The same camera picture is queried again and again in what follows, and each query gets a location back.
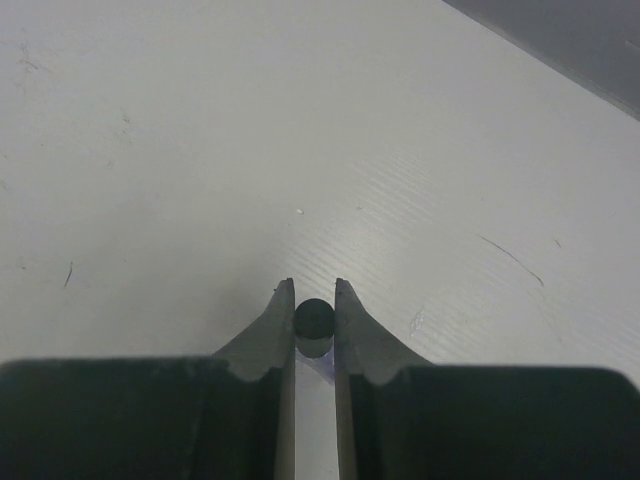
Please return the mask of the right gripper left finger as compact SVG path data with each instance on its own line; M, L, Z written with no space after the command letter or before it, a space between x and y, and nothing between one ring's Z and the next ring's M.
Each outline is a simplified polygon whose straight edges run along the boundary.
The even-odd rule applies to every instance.
M291 479L292 280L204 356L21 359L1 367L5 479Z

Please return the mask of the black nail polish brush cap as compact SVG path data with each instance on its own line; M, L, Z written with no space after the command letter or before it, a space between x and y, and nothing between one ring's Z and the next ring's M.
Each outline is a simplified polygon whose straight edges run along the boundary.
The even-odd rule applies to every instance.
M305 357L315 359L332 348L335 312L326 301L311 298L302 302L294 313L296 347Z

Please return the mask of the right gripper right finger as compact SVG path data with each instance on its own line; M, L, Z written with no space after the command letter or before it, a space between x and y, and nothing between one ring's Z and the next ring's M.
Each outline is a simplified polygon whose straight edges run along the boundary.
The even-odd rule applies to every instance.
M635 479L639 392L603 368L437 365L335 288L344 479Z

